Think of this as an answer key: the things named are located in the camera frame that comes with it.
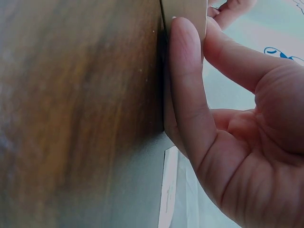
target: palm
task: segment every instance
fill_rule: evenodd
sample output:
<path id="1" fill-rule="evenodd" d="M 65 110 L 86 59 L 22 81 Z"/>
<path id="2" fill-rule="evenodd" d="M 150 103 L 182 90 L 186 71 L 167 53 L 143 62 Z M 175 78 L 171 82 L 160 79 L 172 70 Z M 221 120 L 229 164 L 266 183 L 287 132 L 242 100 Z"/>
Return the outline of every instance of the palm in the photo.
<path id="1" fill-rule="evenodd" d="M 166 133 L 187 154 L 209 197 L 238 224 L 302 227 L 304 69 L 237 45 L 216 27 L 209 22 L 206 59 L 254 93 L 257 106 L 208 109 L 197 32 L 189 21 L 177 19 L 171 34 L 171 91 L 165 94 Z"/>
<path id="2" fill-rule="evenodd" d="M 241 225 L 300 224 L 304 205 L 299 192 L 304 185 L 300 68 L 287 63 L 266 74 L 257 85 L 256 110 L 213 111 L 217 139 L 197 173 L 204 174 L 199 176 L 203 186 L 211 184 L 207 189 L 217 192 L 213 195 L 217 205 Z M 285 71 L 293 72 L 287 77 Z M 223 163 L 216 170 L 204 165 L 215 162 Z M 217 172 L 224 173 L 219 180 Z"/>

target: finger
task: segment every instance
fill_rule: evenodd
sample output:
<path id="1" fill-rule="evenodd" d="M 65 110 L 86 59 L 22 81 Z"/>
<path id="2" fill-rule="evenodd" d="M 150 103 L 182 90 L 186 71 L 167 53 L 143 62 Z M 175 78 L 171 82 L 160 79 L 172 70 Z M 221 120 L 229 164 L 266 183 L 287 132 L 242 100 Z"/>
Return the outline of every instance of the finger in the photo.
<path id="1" fill-rule="evenodd" d="M 230 121 L 238 114 L 243 112 L 255 112 L 255 109 L 246 111 L 233 109 L 212 109 L 213 119 L 218 130 L 227 131 Z"/>
<path id="2" fill-rule="evenodd" d="M 200 38 L 185 18 L 172 21 L 169 63 L 177 126 L 188 158 L 197 170 L 217 131 L 203 87 Z"/>
<path id="3" fill-rule="evenodd" d="M 207 16 L 208 17 L 216 17 L 219 14 L 219 10 L 213 7 L 208 7 Z"/>
<path id="4" fill-rule="evenodd" d="M 180 131 L 177 127 L 175 113 L 172 104 L 171 88 L 170 88 L 170 76 L 168 64 L 165 64 L 164 69 L 164 127 L 167 136 L 171 139 L 174 145 L 182 152 L 186 157 L 187 153 L 180 137 Z"/>
<path id="5" fill-rule="evenodd" d="M 225 3 L 219 8 L 219 14 L 214 17 L 214 20 L 218 23 L 222 30 L 226 29 L 243 13 L 237 10 L 231 10 L 228 4 Z"/>
<path id="6" fill-rule="evenodd" d="M 222 74 L 252 93 L 265 74 L 281 65 L 293 63 L 237 44 L 211 18 L 207 22 L 204 56 Z"/>

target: wood grain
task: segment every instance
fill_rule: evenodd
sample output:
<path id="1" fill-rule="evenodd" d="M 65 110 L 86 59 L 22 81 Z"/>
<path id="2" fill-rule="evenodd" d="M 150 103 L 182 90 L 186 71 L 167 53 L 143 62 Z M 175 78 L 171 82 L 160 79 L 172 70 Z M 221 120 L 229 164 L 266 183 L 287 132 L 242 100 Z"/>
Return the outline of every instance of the wood grain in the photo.
<path id="1" fill-rule="evenodd" d="M 0 227 L 157 227 L 158 0 L 0 0 Z"/>

